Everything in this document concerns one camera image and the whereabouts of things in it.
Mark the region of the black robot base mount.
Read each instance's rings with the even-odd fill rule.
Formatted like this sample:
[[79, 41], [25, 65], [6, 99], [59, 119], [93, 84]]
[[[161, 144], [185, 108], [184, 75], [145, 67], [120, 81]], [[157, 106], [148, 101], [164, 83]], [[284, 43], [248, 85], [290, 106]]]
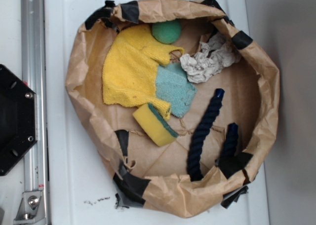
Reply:
[[0, 175], [5, 176], [37, 142], [36, 93], [0, 66]]

